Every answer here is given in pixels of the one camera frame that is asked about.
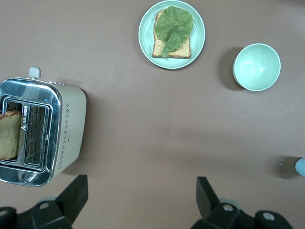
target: toast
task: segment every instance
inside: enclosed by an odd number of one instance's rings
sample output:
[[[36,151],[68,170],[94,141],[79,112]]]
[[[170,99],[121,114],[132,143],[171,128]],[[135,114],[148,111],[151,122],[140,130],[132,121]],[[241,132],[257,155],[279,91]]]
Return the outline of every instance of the toast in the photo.
[[[21,112],[0,114],[0,159],[14,158],[18,154]]]
[[[157,24],[157,21],[158,21],[159,17],[161,16],[161,14],[163,13],[164,10],[157,13],[156,22],[155,22],[153,28]],[[152,57],[156,57],[156,58],[162,57],[161,54],[162,54],[162,50],[165,46],[165,43],[158,39],[154,30],[153,30],[153,39],[154,39],[154,45],[153,45]],[[190,36],[187,38],[187,40],[182,44],[182,46],[179,49],[177,49],[173,52],[170,52],[167,57],[180,58],[180,59],[190,59],[190,57],[191,57]]]

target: green lettuce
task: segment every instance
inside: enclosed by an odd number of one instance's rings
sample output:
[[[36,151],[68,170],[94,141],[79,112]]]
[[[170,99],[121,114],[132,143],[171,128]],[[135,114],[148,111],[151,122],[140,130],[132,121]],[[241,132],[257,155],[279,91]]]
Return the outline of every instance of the green lettuce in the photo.
[[[190,36],[193,29],[193,17],[187,10],[168,7],[159,17],[154,31],[159,40],[165,43],[162,57],[179,49]]]

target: chrome toaster body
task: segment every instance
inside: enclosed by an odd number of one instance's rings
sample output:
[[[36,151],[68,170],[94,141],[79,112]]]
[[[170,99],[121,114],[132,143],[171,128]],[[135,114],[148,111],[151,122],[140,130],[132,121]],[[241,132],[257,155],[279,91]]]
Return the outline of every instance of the chrome toaster body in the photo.
[[[77,159],[86,112],[80,88],[10,78],[0,84],[0,105],[3,114],[22,113],[18,156],[0,160],[0,180],[42,186]]]

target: bowl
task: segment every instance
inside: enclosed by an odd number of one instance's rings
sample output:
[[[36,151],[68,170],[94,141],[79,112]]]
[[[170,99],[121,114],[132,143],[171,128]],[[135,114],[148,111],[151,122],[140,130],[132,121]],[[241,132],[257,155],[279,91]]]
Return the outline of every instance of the bowl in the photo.
[[[250,91],[262,91],[272,86],[281,71],[276,51],[266,44],[251,44],[243,48],[233,64],[236,82]]]

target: light green plate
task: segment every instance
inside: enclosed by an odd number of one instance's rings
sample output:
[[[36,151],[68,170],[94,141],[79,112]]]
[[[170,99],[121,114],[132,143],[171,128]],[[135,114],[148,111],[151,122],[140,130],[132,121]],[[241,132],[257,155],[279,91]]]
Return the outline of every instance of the light green plate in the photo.
[[[153,26],[155,24],[156,15],[159,11],[170,6],[179,7],[189,11],[193,16],[193,29],[190,37],[191,58],[175,59],[175,58],[154,58],[153,55]],[[144,55],[155,65],[167,68],[182,68],[193,62],[200,54],[205,40],[205,28],[199,13],[189,4],[178,0],[166,0],[152,6],[143,16],[139,26],[139,43]]]

